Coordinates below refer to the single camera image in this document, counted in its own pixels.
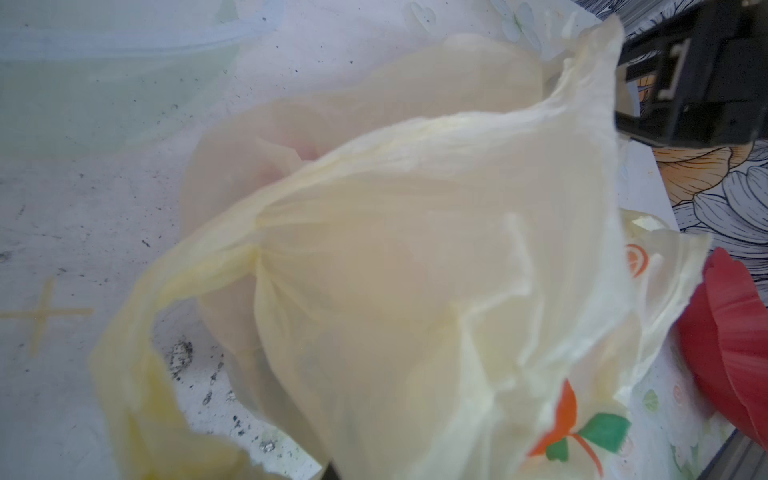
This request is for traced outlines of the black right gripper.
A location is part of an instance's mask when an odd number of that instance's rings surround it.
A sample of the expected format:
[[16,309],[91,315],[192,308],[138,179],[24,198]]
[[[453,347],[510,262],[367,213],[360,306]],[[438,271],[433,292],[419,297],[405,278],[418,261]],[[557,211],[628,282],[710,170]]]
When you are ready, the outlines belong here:
[[703,1],[624,43],[627,81],[654,75],[644,111],[618,131],[655,147],[713,148],[767,137],[767,4]]

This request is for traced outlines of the red flower-shaped plate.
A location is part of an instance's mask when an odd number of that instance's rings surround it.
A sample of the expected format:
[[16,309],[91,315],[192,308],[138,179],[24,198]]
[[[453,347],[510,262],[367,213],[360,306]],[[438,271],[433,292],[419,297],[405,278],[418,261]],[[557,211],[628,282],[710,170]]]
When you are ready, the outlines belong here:
[[746,266],[715,249],[676,322],[680,349],[703,396],[767,446],[767,307]]

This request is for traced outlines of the yellowish plastic bag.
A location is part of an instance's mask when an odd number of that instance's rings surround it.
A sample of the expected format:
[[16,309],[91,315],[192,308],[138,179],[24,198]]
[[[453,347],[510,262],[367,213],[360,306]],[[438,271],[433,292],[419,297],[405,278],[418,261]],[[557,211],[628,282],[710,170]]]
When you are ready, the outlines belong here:
[[137,281],[91,356],[125,479],[262,479],[152,340],[195,299],[254,407],[343,479],[596,479],[710,241],[622,209],[611,16],[553,64],[478,35],[198,145],[276,167]]

